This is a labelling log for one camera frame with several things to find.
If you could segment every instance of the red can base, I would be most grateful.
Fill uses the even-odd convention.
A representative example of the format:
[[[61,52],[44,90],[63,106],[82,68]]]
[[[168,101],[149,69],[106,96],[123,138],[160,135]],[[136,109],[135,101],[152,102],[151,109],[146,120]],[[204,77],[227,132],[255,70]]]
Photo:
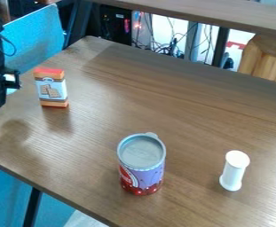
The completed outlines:
[[[158,184],[153,184],[152,186],[145,188],[144,190],[141,188],[133,187],[131,185],[128,185],[122,178],[120,179],[121,187],[126,191],[130,192],[134,195],[150,195],[155,192],[158,192],[162,187],[162,181],[160,181]]]

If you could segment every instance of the purple can label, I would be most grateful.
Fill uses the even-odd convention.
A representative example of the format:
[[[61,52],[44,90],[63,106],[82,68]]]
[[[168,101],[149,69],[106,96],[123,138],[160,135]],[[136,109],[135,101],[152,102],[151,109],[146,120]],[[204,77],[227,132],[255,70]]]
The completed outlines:
[[[120,163],[121,186],[135,195],[147,195],[157,192],[162,185],[165,162],[149,170],[134,170]]]

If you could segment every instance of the blue panel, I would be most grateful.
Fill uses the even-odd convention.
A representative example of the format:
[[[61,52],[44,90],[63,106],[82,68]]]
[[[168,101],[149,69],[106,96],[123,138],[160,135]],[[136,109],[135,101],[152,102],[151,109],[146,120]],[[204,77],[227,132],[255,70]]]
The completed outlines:
[[[0,227],[22,225],[31,187],[0,171]]]
[[[60,52],[64,44],[59,9],[54,4],[6,24],[2,35],[17,48],[16,55],[6,56],[6,65],[21,73]],[[13,53],[13,47],[7,42],[4,42],[4,52]]]
[[[35,227],[61,227],[68,221],[75,209],[43,194],[42,203],[36,218]]]
[[[4,26],[3,36],[17,47],[17,54],[6,57],[6,65],[22,73],[60,52],[64,43],[58,9],[49,5]],[[4,42],[4,52],[13,48]],[[31,187],[0,170],[0,227],[22,226]],[[44,195],[36,225],[63,226],[74,209]]]

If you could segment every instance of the shelf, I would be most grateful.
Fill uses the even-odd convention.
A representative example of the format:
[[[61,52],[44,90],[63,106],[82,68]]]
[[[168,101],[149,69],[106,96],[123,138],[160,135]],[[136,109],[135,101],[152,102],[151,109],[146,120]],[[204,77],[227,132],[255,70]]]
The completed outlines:
[[[92,0],[183,20],[276,35],[276,6],[245,0]]]

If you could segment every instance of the can lid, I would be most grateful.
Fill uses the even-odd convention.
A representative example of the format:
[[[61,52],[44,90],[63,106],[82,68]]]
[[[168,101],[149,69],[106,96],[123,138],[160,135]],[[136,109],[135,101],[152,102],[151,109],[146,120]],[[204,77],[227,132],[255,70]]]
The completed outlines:
[[[161,165],[166,157],[164,143],[154,133],[124,138],[117,149],[120,161],[128,168],[150,169]]]

